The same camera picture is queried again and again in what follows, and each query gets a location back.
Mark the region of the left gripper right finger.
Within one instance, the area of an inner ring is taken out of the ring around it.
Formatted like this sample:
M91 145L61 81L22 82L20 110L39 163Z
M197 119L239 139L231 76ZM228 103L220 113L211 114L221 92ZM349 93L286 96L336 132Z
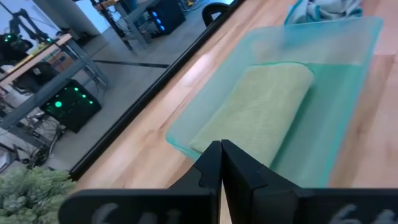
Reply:
M221 144L233 223L398 224L398 189L301 188L231 141Z

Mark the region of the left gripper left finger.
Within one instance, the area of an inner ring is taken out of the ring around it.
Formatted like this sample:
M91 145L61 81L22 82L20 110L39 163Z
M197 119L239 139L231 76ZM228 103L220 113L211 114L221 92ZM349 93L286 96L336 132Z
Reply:
M69 196L60 224L219 224L223 148L212 142L167 189L89 189Z

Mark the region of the sage green microfiber towel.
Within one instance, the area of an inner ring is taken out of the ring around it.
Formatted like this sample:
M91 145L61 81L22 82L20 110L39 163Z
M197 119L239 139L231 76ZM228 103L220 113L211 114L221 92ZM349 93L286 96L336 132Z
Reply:
M301 63L249 67L190 147L204 152L210 142L226 139L271 165L314 78Z

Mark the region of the teal translucent plastic tray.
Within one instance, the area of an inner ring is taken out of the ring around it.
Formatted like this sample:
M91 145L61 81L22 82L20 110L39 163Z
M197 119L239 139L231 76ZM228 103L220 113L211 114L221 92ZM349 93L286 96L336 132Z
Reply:
M172 123L165 138L191 159L189 144L251 65L297 62L315 74L271 167L302 187L323 187L345 137L381 31L378 17L261 27L247 32Z

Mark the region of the light blue microfiber towel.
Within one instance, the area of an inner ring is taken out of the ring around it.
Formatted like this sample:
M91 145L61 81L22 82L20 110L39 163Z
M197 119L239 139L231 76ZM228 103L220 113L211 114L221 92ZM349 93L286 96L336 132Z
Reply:
M332 21L363 15L362 0L297 0L284 24Z

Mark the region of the black computer tower green lights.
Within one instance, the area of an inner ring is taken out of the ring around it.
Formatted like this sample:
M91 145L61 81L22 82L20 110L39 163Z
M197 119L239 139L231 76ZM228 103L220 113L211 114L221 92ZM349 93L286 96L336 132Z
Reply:
M101 104L83 85L70 79L40 109L67 130L78 133L101 110Z

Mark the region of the artificial green potted plant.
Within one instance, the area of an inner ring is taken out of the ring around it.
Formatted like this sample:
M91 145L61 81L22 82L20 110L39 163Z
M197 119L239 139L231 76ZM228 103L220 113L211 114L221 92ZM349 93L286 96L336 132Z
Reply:
M75 187L64 170L12 168L0 174L0 224L60 224L59 208Z

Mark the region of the grey metal desk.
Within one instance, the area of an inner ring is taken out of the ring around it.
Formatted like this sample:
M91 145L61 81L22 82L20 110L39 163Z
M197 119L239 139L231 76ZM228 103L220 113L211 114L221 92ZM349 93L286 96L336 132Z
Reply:
M144 14L162 0L90 0L124 45L133 50L129 41L137 40L144 48L149 43L147 31L140 30L147 21Z
M109 78L96 66L91 57L76 44L70 34L62 35L58 40L54 41L46 48L42 49L39 53L29 56L21 63L15 66L10 72L5 74L5 77L0 79L0 86L4 87L10 84L13 80L20 77L23 73L32 68L35 64L44 59L47 55L51 54L57 49L61 49L64 45L68 46L72 54L77 56L77 59L67 67L62 73L59 73L55 78L43 86L38 93L31 96L28 100L23 102L20 106L9 113L5 118L0 119L0 127L8 129L14 126L18 121L28 115L34 108L40 106L51 98L57 91L59 91L64 83L73 77L79 70L86 67L90 68L91 73L89 76L92 79L101 79L100 87L105 90L110 88Z

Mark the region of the black computer tower blue lights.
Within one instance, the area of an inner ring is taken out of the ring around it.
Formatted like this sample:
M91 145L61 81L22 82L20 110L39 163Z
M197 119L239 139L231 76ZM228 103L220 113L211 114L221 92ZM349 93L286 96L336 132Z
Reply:
M171 34L185 22L179 0L155 0L147 10L161 34Z

